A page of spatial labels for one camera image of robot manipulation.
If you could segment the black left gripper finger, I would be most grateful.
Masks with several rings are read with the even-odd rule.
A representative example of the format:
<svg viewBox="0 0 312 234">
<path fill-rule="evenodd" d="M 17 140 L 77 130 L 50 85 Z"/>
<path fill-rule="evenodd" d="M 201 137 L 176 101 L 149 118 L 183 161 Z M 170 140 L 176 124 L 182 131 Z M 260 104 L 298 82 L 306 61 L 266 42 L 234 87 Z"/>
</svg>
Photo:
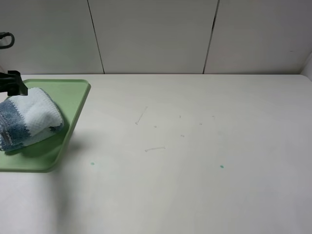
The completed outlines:
<svg viewBox="0 0 312 234">
<path fill-rule="evenodd" d="M 18 71 L 10 70 L 0 74 L 0 92 L 11 96 L 27 96 L 28 88 L 21 79 Z"/>
</svg>

